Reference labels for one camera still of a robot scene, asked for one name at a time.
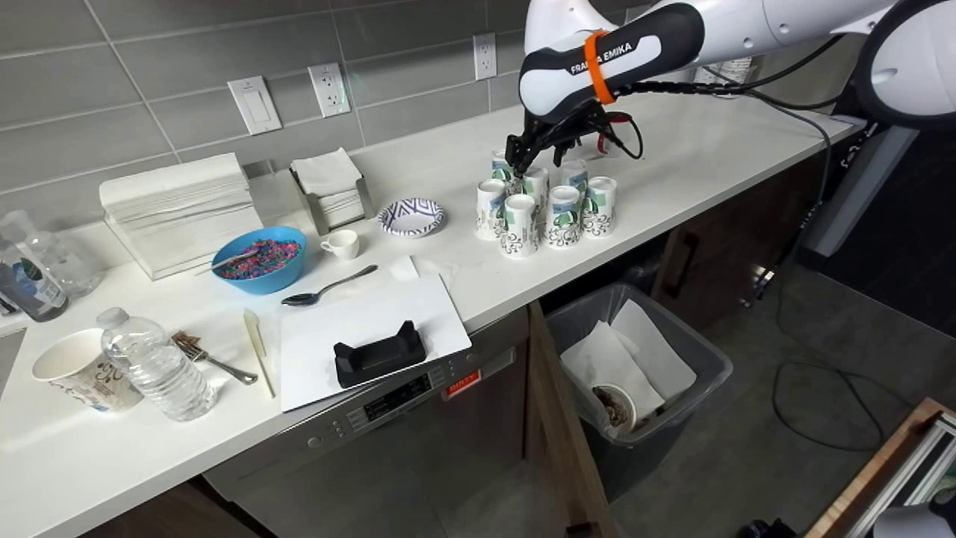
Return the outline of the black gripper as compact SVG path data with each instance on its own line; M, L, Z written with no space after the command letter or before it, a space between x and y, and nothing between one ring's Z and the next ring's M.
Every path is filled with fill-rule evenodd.
M608 143L616 143L624 156L636 159L638 150L627 146L611 126L616 123L627 123L629 129L636 129L632 116L624 110L605 110L596 103L584 103L581 109L571 110L560 119L539 119L533 115L524 116L521 131L518 135L506 135L505 137L505 161L512 170L529 170L532 161L550 150L551 161L560 161L563 152L581 137L581 135L593 135L596 137L596 150L605 150Z

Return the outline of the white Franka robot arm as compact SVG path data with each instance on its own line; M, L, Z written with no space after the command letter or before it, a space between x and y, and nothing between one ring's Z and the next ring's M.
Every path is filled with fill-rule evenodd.
M861 109L892 126L956 119L956 0L657 0L627 23L590 0L529 0L515 77L524 123L505 137L521 173L581 135L611 137L605 106L651 77L861 32Z

